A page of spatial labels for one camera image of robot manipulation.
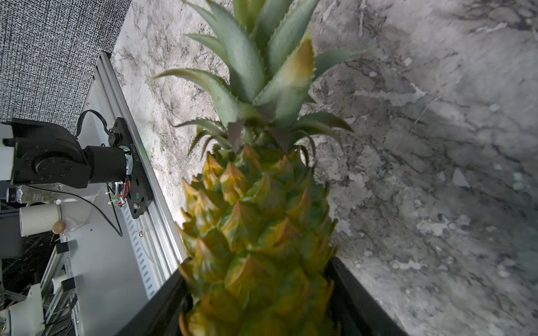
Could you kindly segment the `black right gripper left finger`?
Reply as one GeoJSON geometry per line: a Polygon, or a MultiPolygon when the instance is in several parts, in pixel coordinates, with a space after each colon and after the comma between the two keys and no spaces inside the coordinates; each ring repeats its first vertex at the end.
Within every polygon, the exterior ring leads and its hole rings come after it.
{"type": "Polygon", "coordinates": [[[188,311],[188,286],[177,270],[116,335],[182,335],[179,316],[188,311]]]}

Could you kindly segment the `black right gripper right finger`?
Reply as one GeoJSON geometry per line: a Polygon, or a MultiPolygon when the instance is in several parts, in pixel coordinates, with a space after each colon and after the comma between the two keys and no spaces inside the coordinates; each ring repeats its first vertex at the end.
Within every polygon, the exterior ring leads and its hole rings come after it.
{"type": "Polygon", "coordinates": [[[342,335],[406,334],[339,258],[330,260],[327,278],[334,281],[330,311],[342,335]]]}

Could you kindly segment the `yellow toy pineapple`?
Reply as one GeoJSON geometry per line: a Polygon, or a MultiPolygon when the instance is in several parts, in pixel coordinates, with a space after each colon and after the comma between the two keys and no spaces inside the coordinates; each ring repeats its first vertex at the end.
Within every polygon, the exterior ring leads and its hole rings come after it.
{"type": "Polygon", "coordinates": [[[302,139],[349,130],[326,111],[301,115],[310,87],[325,71],[360,55],[316,53],[308,26],[316,1],[210,1],[197,13],[212,34],[192,39],[221,58],[223,79],[172,68],[204,88],[217,119],[197,118],[196,141],[212,145],[202,171],[183,183],[179,234],[187,258],[179,272],[192,307],[179,315],[183,335],[339,335],[330,315],[336,253],[327,185],[309,163],[302,139]]]}

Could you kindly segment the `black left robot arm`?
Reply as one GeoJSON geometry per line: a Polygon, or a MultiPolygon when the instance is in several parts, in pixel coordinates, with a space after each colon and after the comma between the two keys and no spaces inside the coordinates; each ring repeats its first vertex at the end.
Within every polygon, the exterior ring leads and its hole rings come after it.
{"type": "MultiPolygon", "coordinates": [[[[106,131],[108,146],[82,148],[64,127],[14,118],[1,123],[1,180],[13,185],[61,183],[82,189],[91,183],[125,182],[127,203],[139,218],[154,201],[142,154],[124,118],[106,131]]],[[[111,335],[182,335],[179,317],[192,305],[186,283],[174,273],[164,287],[111,335]]]]}

